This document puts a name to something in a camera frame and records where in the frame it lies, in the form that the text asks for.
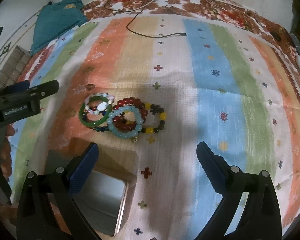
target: human hand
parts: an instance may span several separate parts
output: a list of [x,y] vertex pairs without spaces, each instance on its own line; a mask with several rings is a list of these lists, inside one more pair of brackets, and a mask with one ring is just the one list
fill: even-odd
[[1,152],[0,152],[0,165],[3,176],[8,178],[12,174],[12,166],[11,166],[11,146],[8,141],[8,136],[12,136],[15,134],[15,130],[11,125],[7,126],[6,129],[6,137],[4,138],[4,142],[2,144]]

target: bracelet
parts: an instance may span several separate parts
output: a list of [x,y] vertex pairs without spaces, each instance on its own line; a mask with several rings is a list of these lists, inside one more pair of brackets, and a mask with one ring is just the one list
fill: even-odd
[[[103,124],[107,119],[108,119],[108,116],[109,116],[109,113],[112,111],[112,104],[108,104],[108,102],[111,102],[111,100],[108,99],[109,95],[107,93],[104,93],[102,95],[107,95],[107,97],[103,97],[103,96],[97,96],[97,95],[101,95],[101,94],[93,94],[91,96],[88,97],[88,100],[86,99],[85,102],[82,104],[80,110],[79,110],[79,120],[80,122],[87,126],[87,127],[96,127],[96,126],[99,126],[101,124]],[[106,109],[106,113],[105,115],[103,115],[103,117],[100,119],[100,120],[96,120],[96,121],[91,121],[89,119],[87,119],[87,107],[89,109],[89,106],[88,106],[88,103],[89,102],[93,102],[93,101],[98,101],[98,100],[101,100],[103,101],[101,104],[99,104],[99,106],[101,105],[101,107],[99,107],[99,109],[102,109],[102,111],[104,111],[104,106],[107,105]]]
[[[100,103],[98,106],[89,107],[88,104],[90,103],[90,100],[92,97],[104,97],[107,98],[108,101],[104,101]],[[86,111],[88,111],[90,114],[100,114],[100,112],[103,112],[107,109],[108,105],[112,104],[114,100],[114,96],[109,95],[108,93],[96,93],[89,95],[85,101],[84,101],[84,108]]]
[[[117,137],[119,138],[126,138],[130,139],[133,137],[138,136],[138,132],[142,130],[141,124],[144,123],[144,119],[142,118],[142,115],[140,113],[140,109],[136,108],[134,105],[137,105],[138,107],[141,107],[141,110],[145,110],[143,107],[146,107],[145,104],[142,104],[140,99],[134,99],[134,98],[124,98],[123,100],[119,100],[117,102],[117,105],[114,106],[114,111],[109,113],[109,118],[106,120],[109,130]],[[133,124],[126,125],[120,121],[121,119],[124,119],[124,112],[133,112],[136,124],[135,126]],[[128,130],[127,132],[122,132],[118,130],[118,127],[122,130]]]
[[[117,105],[114,106],[113,108],[118,108],[120,106],[133,106],[132,104],[125,104],[124,102],[132,102],[134,103],[133,105],[135,106],[135,108],[138,108],[141,114],[141,118],[143,119],[143,123],[145,123],[146,121],[146,116],[148,115],[148,111],[145,109],[146,105],[142,102],[140,102],[139,98],[124,98],[123,100],[119,100],[117,102]],[[133,131],[137,125],[137,122],[134,121],[128,121],[127,119],[125,119],[124,117],[124,112],[123,113],[119,113],[119,116],[115,116],[113,118],[113,124],[114,126],[121,132],[125,132],[125,131]]]
[[160,108],[159,105],[154,105],[154,104],[149,104],[149,103],[146,103],[146,108],[150,108],[150,112],[152,113],[152,115],[155,115],[156,113],[159,113],[160,114],[160,122],[159,122],[159,125],[158,127],[155,127],[153,128],[152,126],[150,127],[146,127],[146,128],[142,128],[141,129],[141,133],[148,133],[148,134],[151,134],[151,133],[158,133],[160,130],[163,130],[164,129],[164,125],[166,123],[166,117],[167,117],[167,113],[164,112],[164,109],[163,108]]

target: teal cloth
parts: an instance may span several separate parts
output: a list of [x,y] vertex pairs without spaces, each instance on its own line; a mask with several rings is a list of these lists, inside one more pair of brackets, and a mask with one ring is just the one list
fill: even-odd
[[81,0],[62,0],[44,6],[34,28],[31,54],[34,55],[71,28],[84,24],[88,19],[80,11],[82,7]]

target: black cable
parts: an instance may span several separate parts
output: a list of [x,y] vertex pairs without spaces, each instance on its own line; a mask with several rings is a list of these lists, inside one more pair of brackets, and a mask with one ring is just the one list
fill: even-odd
[[[112,10],[112,11],[116,11],[116,12],[124,12],[122,10],[114,10],[114,9],[111,9],[111,8],[107,8],[106,5],[108,5],[109,2],[111,2],[112,0],[108,0],[105,5],[104,5],[104,8],[105,9],[108,9],[108,10]],[[146,5],[148,3],[148,0],[146,0],[146,3],[142,3],[141,7]],[[134,34],[137,34],[137,35],[140,35],[140,36],[143,36],[143,37],[147,37],[147,38],[152,38],[152,39],[162,39],[162,38],[167,38],[167,37],[170,37],[170,36],[174,36],[174,35],[181,35],[181,36],[187,36],[186,33],[172,33],[172,34],[168,34],[168,35],[164,35],[164,36],[160,36],[160,37],[154,37],[154,36],[148,36],[148,35],[144,35],[144,34],[141,34],[141,33],[137,33],[131,29],[129,29],[129,25],[135,20],[135,18],[143,12],[143,10],[145,9],[146,6],[144,6],[140,12],[138,12],[135,17],[127,24],[126,28],[128,31],[134,33]]]

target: bed sheet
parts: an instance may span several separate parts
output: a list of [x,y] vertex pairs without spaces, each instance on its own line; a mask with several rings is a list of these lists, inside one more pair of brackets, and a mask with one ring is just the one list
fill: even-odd
[[[244,22],[153,13],[156,9],[145,10],[131,28],[187,36],[135,35],[126,29],[134,15],[119,13],[73,28],[34,56],[20,80],[35,86],[57,79],[60,89],[42,100],[40,115],[14,124],[13,199],[29,171],[43,172],[49,149],[76,156],[95,142],[102,159],[137,176],[129,219],[115,239],[194,239],[221,200],[196,158],[197,144],[205,141],[229,165],[269,171],[285,231],[300,212],[300,72],[294,50],[284,53],[288,41],[274,43],[273,36],[266,41]],[[98,92],[159,104],[167,113],[165,129],[131,143],[84,127],[78,111]]]

